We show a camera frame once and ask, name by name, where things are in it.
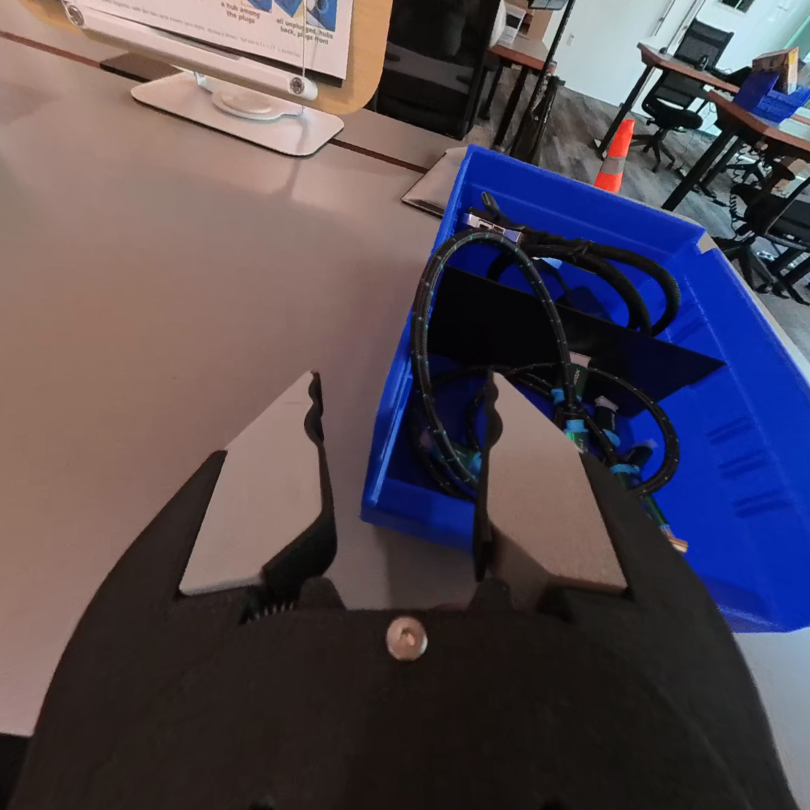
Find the black office chair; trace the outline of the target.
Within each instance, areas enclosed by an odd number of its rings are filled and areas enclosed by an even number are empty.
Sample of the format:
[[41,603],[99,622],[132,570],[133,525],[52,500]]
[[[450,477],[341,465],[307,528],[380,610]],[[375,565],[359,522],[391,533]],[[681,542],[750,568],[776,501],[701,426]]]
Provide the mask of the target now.
[[473,126],[501,2],[395,1],[373,111],[455,140]]

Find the blue plastic bin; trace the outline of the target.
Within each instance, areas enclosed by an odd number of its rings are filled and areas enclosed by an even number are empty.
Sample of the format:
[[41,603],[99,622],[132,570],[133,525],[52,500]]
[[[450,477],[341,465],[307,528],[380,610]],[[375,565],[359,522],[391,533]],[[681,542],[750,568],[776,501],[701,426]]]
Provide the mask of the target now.
[[[515,224],[566,240],[650,258],[674,278],[680,308],[657,336],[726,364],[661,402],[680,443],[680,463],[654,494],[686,561],[702,579],[736,632],[808,628],[809,487],[808,365],[744,285],[705,229],[687,219],[605,193],[480,147],[468,147],[441,220],[434,249],[462,232],[459,216],[483,209],[491,194]],[[489,277],[498,249],[476,244],[447,263],[528,292],[512,265]],[[579,267],[549,257],[539,267],[552,300],[584,286],[604,304],[610,321],[635,328],[621,295]],[[439,491],[413,457],[408,437],[410,314],[376,416],[360,516],[372,525],[465,552],[472,550],[470,501]],[[650,477],[663,441],[650,415],[619,394],[624,449],[654,441]]]

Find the dark blurred equipment stands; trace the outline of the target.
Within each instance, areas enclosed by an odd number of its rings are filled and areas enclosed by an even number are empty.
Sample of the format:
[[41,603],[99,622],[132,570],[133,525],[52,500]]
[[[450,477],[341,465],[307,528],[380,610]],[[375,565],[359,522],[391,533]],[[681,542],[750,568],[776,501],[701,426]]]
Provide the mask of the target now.
[[564,81],[556,74],[556,51],[569,23],[575,1],[566,1],[560,24],[553,37],[544,67],[538,75],[535,90],[518,125],[518,131],[509,149],[509,156],[533,164],[548,127],[552,106]]

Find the black bin divider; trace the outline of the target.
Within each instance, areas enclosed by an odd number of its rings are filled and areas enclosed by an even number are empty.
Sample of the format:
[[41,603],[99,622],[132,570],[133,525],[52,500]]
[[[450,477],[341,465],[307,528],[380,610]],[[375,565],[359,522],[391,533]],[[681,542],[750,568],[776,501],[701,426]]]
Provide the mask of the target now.
[[[726,368],[718,359],[642,335],[564,305],[569,350],[661,402]],[[537,298],[464,270],[444,270],[429,319],[431,356],[461,365],[513,368],[557,361],[552,328]]]

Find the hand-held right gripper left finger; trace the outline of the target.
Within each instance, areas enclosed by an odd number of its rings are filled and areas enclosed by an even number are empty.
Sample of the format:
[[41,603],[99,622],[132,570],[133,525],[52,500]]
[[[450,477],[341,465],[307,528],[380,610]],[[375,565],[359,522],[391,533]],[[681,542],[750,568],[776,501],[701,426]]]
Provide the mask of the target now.
[[297,595],[335,559],[319,375],[305,371],[226,447],[181,577],[184,595]]

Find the orange traffic cone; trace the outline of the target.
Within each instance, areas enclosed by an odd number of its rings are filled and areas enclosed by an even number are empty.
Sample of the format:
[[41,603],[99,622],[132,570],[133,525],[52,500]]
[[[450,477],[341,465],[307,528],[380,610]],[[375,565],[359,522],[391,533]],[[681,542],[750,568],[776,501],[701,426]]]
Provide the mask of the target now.
[[629,154],[635,124],[636,121],[633,117],[628,117],[621,122],[594,180],[595,188],[613,194],[617,194],[621,190],[625,160]]

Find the small printed carton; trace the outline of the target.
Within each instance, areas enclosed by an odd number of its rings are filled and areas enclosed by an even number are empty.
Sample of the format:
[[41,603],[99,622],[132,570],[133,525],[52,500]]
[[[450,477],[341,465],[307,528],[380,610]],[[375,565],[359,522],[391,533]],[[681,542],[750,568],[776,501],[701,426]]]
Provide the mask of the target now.
[[799,53],[799,48],[794,46],[762,54],[752,60],[752,72],[775,75],[777,77],[775,89],[784,94],[791,94],[798,85],[801,66]]

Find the small blue parts bin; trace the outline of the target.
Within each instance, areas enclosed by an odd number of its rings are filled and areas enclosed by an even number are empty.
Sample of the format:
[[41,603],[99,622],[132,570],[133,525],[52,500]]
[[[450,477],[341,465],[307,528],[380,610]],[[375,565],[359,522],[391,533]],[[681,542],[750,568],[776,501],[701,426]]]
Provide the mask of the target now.
[[753,116],[777,125],[805,107],[809,100],[808,83],[799,83],[792,92],[777,89],[778,73],[752,71],[735,94],[734,103]]

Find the white sign stand base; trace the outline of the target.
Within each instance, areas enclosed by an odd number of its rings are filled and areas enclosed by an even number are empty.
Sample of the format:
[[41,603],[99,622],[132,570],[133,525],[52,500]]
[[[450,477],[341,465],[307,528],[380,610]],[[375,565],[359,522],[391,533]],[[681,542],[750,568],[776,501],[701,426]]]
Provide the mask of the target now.
[[287,157],[312,156],[344,128],[338,116],[185,70],[130,93],[141,105]]

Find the long wooden office desk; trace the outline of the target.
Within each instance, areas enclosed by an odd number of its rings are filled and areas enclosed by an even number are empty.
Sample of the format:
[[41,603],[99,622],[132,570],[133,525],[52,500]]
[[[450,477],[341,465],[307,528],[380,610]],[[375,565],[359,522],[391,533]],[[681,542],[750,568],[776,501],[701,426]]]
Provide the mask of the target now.
[[706,99],[714,104],[719,117],[721,132],[706,148],[701,158],[682,178],[680,184],[671,192],[662,204],[663,211],[675,211],[683,199],[699,185],[705,175],[711,173],[722,163],[724,155],[730,156],[734,150],[731,142],[750,140],[753,145],[765,143],[771,150],[783,150],[792,157],[808,157],[808,119],[802,119],[805,128],[802,134],[790,132],[788,122],[795,114],[780,124],[773,125],[746,112],[734,103],[735,94],[740,86],[725,79],[714,79],[710,82],[714,89],[707,93]]

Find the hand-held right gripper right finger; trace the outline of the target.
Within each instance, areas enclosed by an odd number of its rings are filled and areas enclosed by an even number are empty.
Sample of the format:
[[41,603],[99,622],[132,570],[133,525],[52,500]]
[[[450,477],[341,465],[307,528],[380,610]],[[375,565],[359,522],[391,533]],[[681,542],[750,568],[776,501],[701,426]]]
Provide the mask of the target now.
[[483,405],[476,580],[498,579],[514,599],[560,588],[623,594],[627,581],[582,452],[500,373],[490,373]]

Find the printed instruction sheet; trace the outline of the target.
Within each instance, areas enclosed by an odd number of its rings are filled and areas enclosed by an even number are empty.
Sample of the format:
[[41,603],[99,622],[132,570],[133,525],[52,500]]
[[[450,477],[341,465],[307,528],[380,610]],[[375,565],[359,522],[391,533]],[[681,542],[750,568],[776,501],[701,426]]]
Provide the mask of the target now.
[[352,2],[91,1],[77,5],[82,10],[305,67],[339,81],[347,75]]

